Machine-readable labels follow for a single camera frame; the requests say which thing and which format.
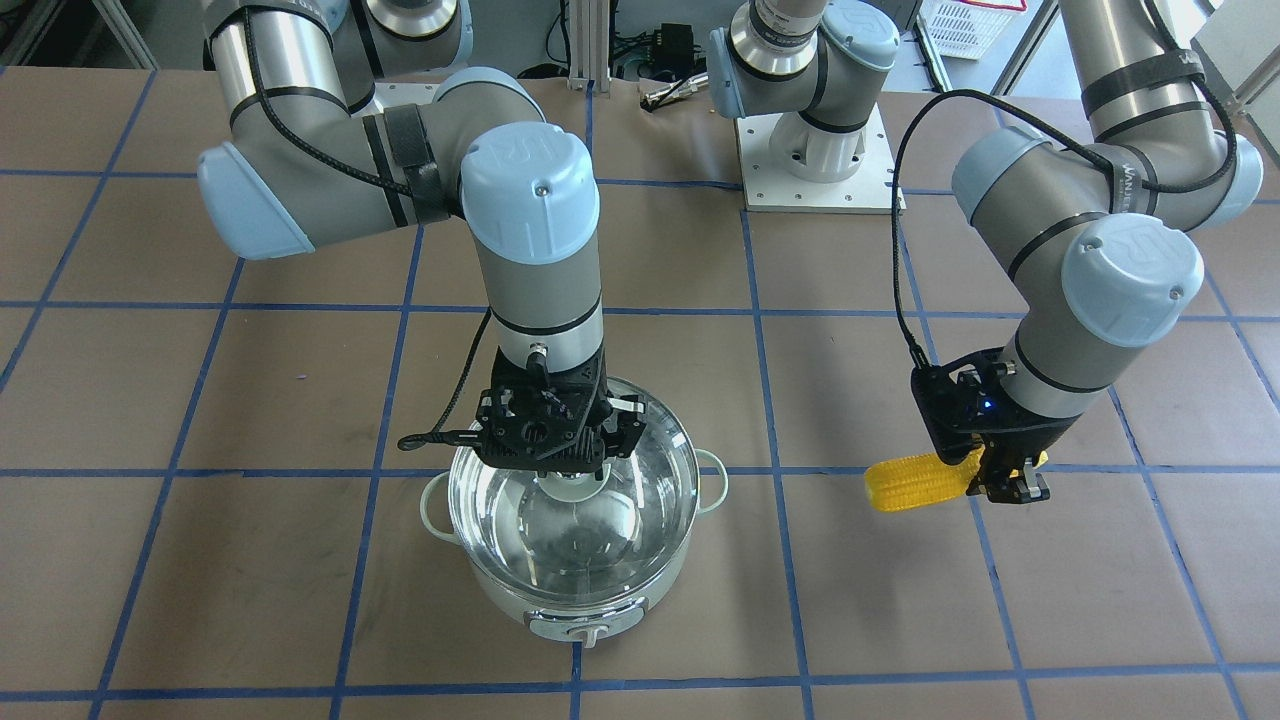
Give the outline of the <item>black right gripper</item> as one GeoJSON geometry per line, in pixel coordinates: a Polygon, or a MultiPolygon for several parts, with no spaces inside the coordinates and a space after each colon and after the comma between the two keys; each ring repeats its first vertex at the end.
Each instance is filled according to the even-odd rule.
{"type": "Polygon", "coordinates": [[[520,366],[495,356],[470,443],[479,459],[499,469],[581,474],[630,456],[646,427],[645,404],[608,391],[603,350],[563,372],[550,372],[547,359],[531,351],[520,366]]]}

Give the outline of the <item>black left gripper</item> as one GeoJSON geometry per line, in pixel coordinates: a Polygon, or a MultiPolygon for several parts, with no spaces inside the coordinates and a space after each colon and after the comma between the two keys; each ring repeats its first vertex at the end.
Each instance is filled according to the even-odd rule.
{"type": "Polygon", "coordinates": [[[984,495],[1001,503],[1034,503],[1051,497],[1039,473],[1044,452],[1078,419],[1041,416],[1018,405],[1000,386],[964,388],[963,420],[984,447],[966,496],[984,495]]]}

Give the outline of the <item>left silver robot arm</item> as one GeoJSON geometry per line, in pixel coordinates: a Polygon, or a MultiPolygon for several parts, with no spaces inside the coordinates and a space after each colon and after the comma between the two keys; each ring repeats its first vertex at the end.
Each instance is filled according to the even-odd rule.
{"type": "MultiPolygon", "coordinates": [[[[1091,143],[988,94],[954,91],[1018,119],[961,155],[952,192],[1027,314],[1004,347],[947,364],[900,324],[934,450],[867,469],[882,512],[960,495],[1047,500],[1043,452],[1199,292],[1204,264],[1189,232],[1239,217],[1261,190],[1260,151],[1157,3],[1065,1],[1062,14],[1091,143]]],[[[895,45],[891,20],[861,1],[750,1],[712,33],[710,94],[722,117],[782,114],[774,155],[806,181],[838,181],[858,152],[828,161],[820,151],[863,132],[895,45]]]]}

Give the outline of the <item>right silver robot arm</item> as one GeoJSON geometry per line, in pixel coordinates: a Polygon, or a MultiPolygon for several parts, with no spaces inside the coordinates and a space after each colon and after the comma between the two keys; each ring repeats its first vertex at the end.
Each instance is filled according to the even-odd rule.
{"type": "Polygon", "coordinates": [[[509,74],[467,67],[465,1],[205,1],[232,138],[197,178],[225,245],[287,258],[451,217],[472,233],[499,348],[468,430],[488,466],[594,473],[627,457],[645,404],[605,378],[589,151],[509,74]]]}

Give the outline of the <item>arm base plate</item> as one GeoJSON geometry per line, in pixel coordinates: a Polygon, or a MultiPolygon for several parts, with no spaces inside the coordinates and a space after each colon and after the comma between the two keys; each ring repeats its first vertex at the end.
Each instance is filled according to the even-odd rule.
{"type": "Polygon", "coordinates": [[[365,113],[385,111],[388,108],[430,104],[439,83],[376,82],[365,113]]]}
{"type": "Polygon", "coordinates": [[[749,211],[890,213],[893,154],[881,109],[851,133],[831,133],[797,113],[735,122],[749,211]]]}

